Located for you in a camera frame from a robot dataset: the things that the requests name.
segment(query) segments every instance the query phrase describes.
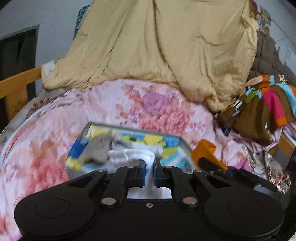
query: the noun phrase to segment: silver rivet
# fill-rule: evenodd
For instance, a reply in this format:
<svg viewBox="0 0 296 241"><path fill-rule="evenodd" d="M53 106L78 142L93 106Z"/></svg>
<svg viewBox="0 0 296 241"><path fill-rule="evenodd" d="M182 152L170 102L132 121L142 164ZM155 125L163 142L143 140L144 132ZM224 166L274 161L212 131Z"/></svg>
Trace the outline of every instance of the silver rivet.
<svg viewBox="0 0 296 241"><path fill-rule="evenodd" d="M113 205L114 203L116 203L116 199L112 197L105 197L101 200L101 202L105 205Z"/></svg>
<svg viewBox="0 0 296 241"><path fill-rule="evenodd" d="M188 204L188 205L193 205L193 204L197 203L197 200L194 197L185 197L183 199L183 203Z"/></svg>
<svg viewBox="0 0 296 241"><path fill-rule="evenodd" d="M146 203L146 207L153 207L152 203Z"/></svg>

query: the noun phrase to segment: pink floral bedsheet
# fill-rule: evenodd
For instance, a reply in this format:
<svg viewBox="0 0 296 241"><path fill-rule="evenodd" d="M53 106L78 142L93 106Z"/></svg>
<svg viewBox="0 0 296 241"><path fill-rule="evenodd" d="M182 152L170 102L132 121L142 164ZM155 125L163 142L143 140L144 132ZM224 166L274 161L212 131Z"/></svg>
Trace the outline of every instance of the pink floral bedsheet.
<svg viewBox="0 0 296 241"><path fill-rule="evenodd" d="M64 162L88 122L180 135L194 148L201 139L217 146L226 165L250 170L241 147L224 136L212 114L168 85L136 80L73 89L38 108L8 138L0 153L0 240L18 240L16 204L26 195L68 180Z"/></svg>

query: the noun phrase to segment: wooden headboard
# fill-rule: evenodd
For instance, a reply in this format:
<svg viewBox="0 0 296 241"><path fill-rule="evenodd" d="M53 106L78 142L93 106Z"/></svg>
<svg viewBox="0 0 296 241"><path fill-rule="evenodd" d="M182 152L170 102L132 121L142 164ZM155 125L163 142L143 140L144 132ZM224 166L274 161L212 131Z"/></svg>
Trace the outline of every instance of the wooden headboard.
<svg viewBox="0 0 296 241"><path fill-rule="evenodd" d="M28 103L27 85L41 78L41 67L0 81L0 99L5 97L8 121Z"/></svg>

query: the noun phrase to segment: beige comforter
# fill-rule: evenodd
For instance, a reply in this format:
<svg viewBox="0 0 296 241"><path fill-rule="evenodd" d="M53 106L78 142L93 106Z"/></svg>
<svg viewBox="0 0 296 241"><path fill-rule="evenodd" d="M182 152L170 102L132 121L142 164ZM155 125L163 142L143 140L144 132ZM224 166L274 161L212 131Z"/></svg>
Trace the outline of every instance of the beige comforter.
<svg viewBox="0 0 296 241"><path fill-rule="evenodd" d="M44 87L150 80L218 111L246 82L256 29L248 0L95 0Z"/></svg>

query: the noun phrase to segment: orange plastic object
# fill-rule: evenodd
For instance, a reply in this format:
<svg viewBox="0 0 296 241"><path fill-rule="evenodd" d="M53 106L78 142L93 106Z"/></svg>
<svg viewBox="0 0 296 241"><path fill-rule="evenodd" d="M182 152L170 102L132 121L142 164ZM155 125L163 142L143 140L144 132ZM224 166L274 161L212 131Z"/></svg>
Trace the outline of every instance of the orange plastic object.
<svg viewBox="0 0 296 241"><path fill-rule="evenodd" d="M202 139L191 153L192 160L198 165L198 160L202 157L205 157L216 166L218 166L220 169L226 171L228 167L214 156L215 150L216 146L214 144L205 139Z"/></svg>

